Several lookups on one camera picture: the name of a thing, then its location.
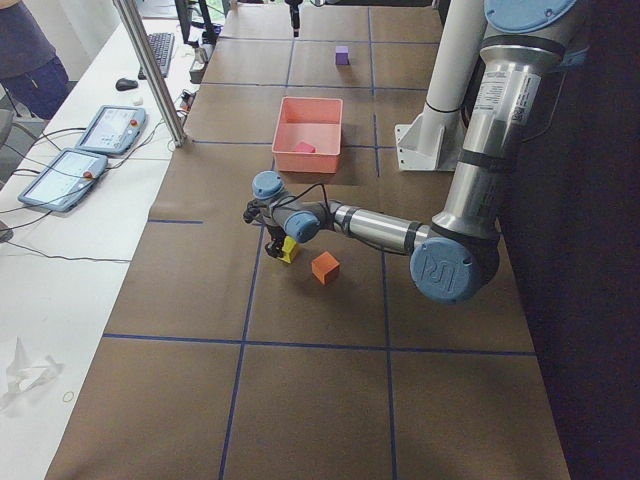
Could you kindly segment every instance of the cable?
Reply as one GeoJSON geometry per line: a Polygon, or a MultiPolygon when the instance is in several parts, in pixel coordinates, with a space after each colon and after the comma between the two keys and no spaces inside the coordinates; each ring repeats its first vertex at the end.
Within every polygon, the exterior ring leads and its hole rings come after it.
{"type": "Polygon", "coordinates": [[[16,228],[28,227],[29,225],[33,225],[34,223],[38,223],[40,220],[43,220],[45,217],[48,217],[52,213],[53,213],[53,210],[49,210],[47,213],[45,213],[41,217],[36,218],[32,222],[23,223],[22,225],[16,225],[15,227],[0,228],[0,232],[8,232],[10,230],[15,230],[16,228]]]}
{"type": "Polygon", "coordinates": [[[51,135],[54,135],[56,133],[71,132],[71,131],[83,132],[85,130],[86,130],[85,127],[71,127],[71,128],[61,128],[60,130],[54,130],[53,132],[49,132],[49,133],[41,133],[40,136],[36,139],[34,145],[37,145],[41,140],[47,140],[58,151],[60,151],[62,149],[53,140],[51,140],[50,138],[51,135]]]}
{"type": "Polygon", "coordinates": [[[567,78],[567,74],[566,72],[562,73],[562,80],[560,80],[560,86],[558,87],[558,94],[556,95],[556,100],[553,103],[553,108],[551,109],[551,115],[549,117],[549,121],[547,122],[547,125],[538,133],[531,135],[529,138],[525,138],[524,140],[522,140],[522,143],[527,143],[530,142],[531,140],[534,140],[538,137],[541,137],[542,135],[544,135],[545,133],[547,133],[549,131],[549,129],[551,128],[551,125],[553,125],[553,117],[555,117],[556,114],[556,108],[558,107],[558,103],[560,102],[560,95],[562,94],[562,87],[564,87],[564,80],[565,78],[567,78]]]}
{"type": "Polygon", "coordinates": [[[124,260],[122,258],[94,258],[94,257],[65,257],[64,255],[48,255],[40,250],[31,247],[25,247],[24,245],[18,245],[17,243],[13,243],[11,241],[5,242],[9,245],[13,245],[14,247],[22,248],[29,252],[35,253],[45,258],[50,258],[52,260],[67,260],[70,262],[86,260],[89,262],[109,262],[109,263],[131,263],[131,260],[124,260]]]}
{"type": "Polygon", "coordinates": [[[51,170],[53,172],[59,173],[60,175],[65,175],[65,176],[71,177],[71,178],[86,178],[84,175],[73,175],[71,173],[66,173],[66,172],[63,172],[62,170],[57,170],[57,169],[53,168],[52,166],[50,166],[50,165],[48,165],[46,163],[42,163],[42,162],[39,162],[38,160],[34,160],[33,158],[29,158],[26,155],[24,155],[21,152],[19,152],[18,150],[16,150],[15,148],[13,148],[11,145],[5,145],[5,147],[7,147],[9,150],[13,150],[15,153],[20,155],[24,160],[29,160],[30,162],[37,163],[38,165],[42,165],[47,170],[51,170]]]}
{"type": "Polygon", "coordinates": [[[395,251],[395,250],[389,250],[387,248],[384,247],[380,247],[374,243],[369,242],[368,240],[365,240],[364,238],[359,237],[358,235],[354,234],[353,232],[345,232],[344,229],[342,228],[342,225],[336,223],[336,219],[335,219],[335,214],[331,213],[331,207],[329,206],[329,200],[328,200],[328,196],[327,196],[327,190],[326,187],[324,185],[324,183],[314,183],[313,185],[311,185],[309,188],[307,188],[306,190],[304,190],[302,193],[298,194],[298,195],[287,195],[283,198],[281,198],[271,209],[271,212],[274,212],[277,208],[283,208],[286,205],[289,205],[290,203],[295,202],[296,200],[302,198],[303,196],[307,195],[311,190],[313,190],[316,187],[320,187],[322,188],[322,194],[324,197],[324,209],[325,209],[325,215],[327,217],[327,219],[331,220],[331,223],[329,225],[331,225],[331,228],[333,231],[335,231],[335,225],[338,225],[340,227],[340,231],[350,237],[353,238],[359,242],[361,242],[362,244],[366,245],[367,247],[373,248],[374,250],[377,250],[379,252],[382,253],[388,253],[389,255],[400,255],[400,256],[407,256],[407,253],[405,252],[399,252],[399,251],[395,251]]]}
{"type": "Polygon", "coordinates": [[[19,128],[24,133],[26,133],[28,137],[31,137],[33,140],[37,140],[38,139],[38,137],[36,137],[33,133],[31,133],[31,130],[29,130],[27,127],[24,127],[23,125],[19,124],[18,122],[11,122],[11,126],[19,128]]]}
{"type": "MultiPolygon", "coordinates": [[[[97,179],[97,178],[91,178],[91,179],[87,179],[87,180],[91,180],[91,182],[95,182],[95,181],[97,181],[98,179],[97,179]]],[[[71,191],[71,192],[65,193],[64,195],[60,195],[59,197],[54,198],[54,199],[52,199],[52,200],[49,200],[49,201],[47,201],[47,202],[35,203],[35,204],[32,204],[32,205],[22,205],[22,206],[20,206],[20,207],[12,208],[11,210],[5,210],[5,211],[3,211],[3,212],[0,212],[0,214],[2,214],[2,213],[17,212],[18,210],[24,210],[24,209],[26,209],[26,208],[32,208],[32,207],[42,207],[42,206],[44,206],[44,205],[49,205],[50,203],[57,202],[57,201],[58,201],[58,200],[60,200],[61,198],[68,197],[69,195],[75,195],[76,193],[78,193],[78,190],[74,190],[74,191],[71,191]]]]}
{"type": "Polygon", "coordinates": [[[30,168],[17,168],[13,171],[13,173],[11,173],[11,175],[16,174],[17,172],[30,172],[30,173],[35,173],[36,175],[40,175],[40,172],[37,170],[32,170],[30,168]]]}
{"type": "Polygon", "coordinates": [[[135,148],[132,148],[129,153],[127,154],[126,157],[124,157],[119,163],[113,165],[113,166],[109,166],[106,168],[106,170],[115,170],[116,168],[120,168],[122,165],[125,164],[125,162],[127,160],[129,160],[129,158],[131,157],[131,155],[133,155],[133,153],[138,150],[139,148],[144,147],[145,145],[148,145],[149,143],[151,143],[151,140],[153,139],[153,136],[156,134],[156,130],[158,129],[158,127],[160,125],[162,125],[164,123],[164,120],[160,120],[158,123],[156,123],[156,126],[153,127],[153,130],[151,131],[151,133],[147,136],[147,138],[145,138],[139,145],[137,145],[135,148]]]}

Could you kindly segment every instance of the metal pole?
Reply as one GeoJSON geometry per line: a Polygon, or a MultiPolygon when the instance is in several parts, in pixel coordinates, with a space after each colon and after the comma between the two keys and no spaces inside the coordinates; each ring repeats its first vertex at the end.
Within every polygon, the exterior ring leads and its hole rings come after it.
{"type": "Polygon", "coordinates": [[[184,144],[186,134],[184,133],[173,101],[169,95],[167,85],[164,83],[164,78],[162,78],[160,69],[156,64],[149,42],[147,41],[147,32],[144,29],[135,2],[133,0],[113,0],[113,5],[116,7],[116,10],[118,10],[122,24],[129,34],[133,48],[149,80],[151,92],[160,108],[162,118],[164,118],[169,128],[171,137],[176,147],[181,147],[184,144]]]}

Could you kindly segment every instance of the orange cube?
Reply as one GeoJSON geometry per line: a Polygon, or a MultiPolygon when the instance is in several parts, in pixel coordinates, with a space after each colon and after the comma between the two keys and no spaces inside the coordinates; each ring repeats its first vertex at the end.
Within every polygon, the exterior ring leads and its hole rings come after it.
{"type": "Polygon", "coordinates": [[[323,285],[328,285],[338,278],[340,262],[329,252],[324,252],[311,262],[311,271],[323,285]]]}

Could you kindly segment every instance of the pink plastic bin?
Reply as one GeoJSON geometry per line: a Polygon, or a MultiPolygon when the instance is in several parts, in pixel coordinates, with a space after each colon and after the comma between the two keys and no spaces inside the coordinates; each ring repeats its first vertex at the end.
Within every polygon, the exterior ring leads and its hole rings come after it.
{"type": "Polygon", "coordinates": [[[283,172],[337,172],[341,128],[341,99],[284,97],[273,138],[276,168],[283,172]],[[300,142],[315,147],[315,153],[296,152],[300,142]]]}

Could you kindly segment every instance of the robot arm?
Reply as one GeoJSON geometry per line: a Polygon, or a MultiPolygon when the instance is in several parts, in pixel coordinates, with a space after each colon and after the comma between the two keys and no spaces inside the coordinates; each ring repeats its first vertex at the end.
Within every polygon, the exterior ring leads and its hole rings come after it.
{"type": "Polygon", "coordinates": [[[320,229],[411,255],[418,289],[436,301],[466,300],[488,283],[499,264],[496,229],[509,175],[541,77],[557,67],[588,19],[587,0],[486,0],[489,26],[480,45],[486,69],[442,212],[431,225],[340,202],[303,203],[276,172],[253,182],[245,221],[267,226],[267,252],[281,253],[285,235],[299,243],[320,229]]]}
{"type": "MultiPolygon", "coordinates": [[[[273,171],[253,180],[254,199],[247,204],[244,220],[267,227],[271,240],[268,255],[282,256],[285,236],[298,243],[311,240],[321,230],[332,230],[383,251],[411,255],[411,276],[418,289],[440,302],[453,303],[471,297],[495,273],[483,273],[481,249],[440,237],[417,221],[404,220],[335,200],[300,202],[273,171]]],[[[494,259],[497,268],[497,257],[494,259]]]]}

